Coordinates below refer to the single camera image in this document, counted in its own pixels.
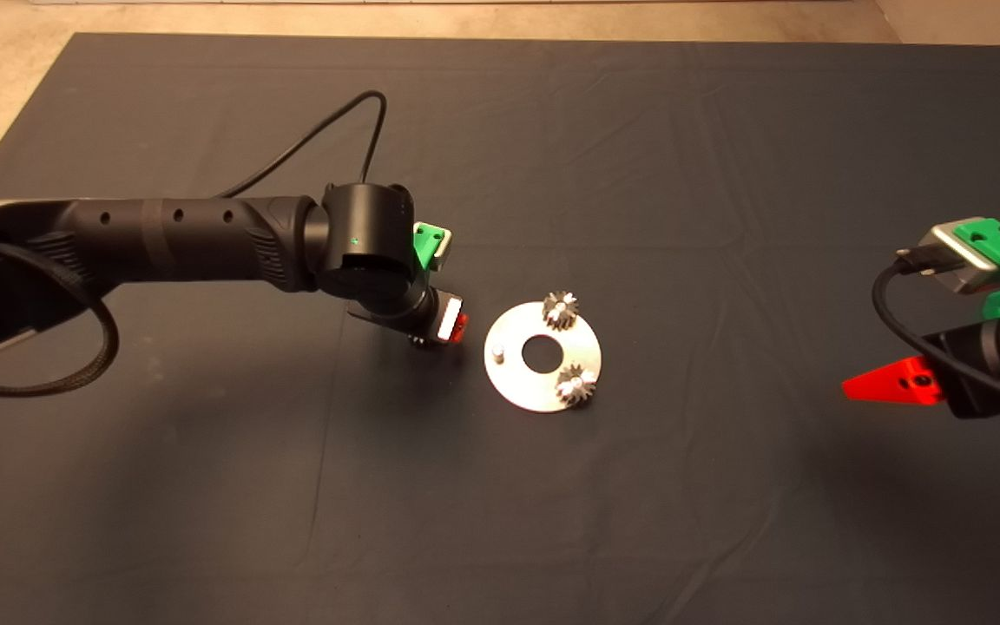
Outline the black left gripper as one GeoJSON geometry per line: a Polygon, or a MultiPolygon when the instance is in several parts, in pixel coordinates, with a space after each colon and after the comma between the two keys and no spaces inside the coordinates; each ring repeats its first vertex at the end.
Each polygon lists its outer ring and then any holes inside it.
{"type": "Polygon", "coordinates": [[[378,315],[360,302],[349,302],[346,312],[366,323],[400,332],[418,347],[460,344],[469,323],[464,298],[434,287],[425,288],[418,301],[404,312],[378,315]]]}

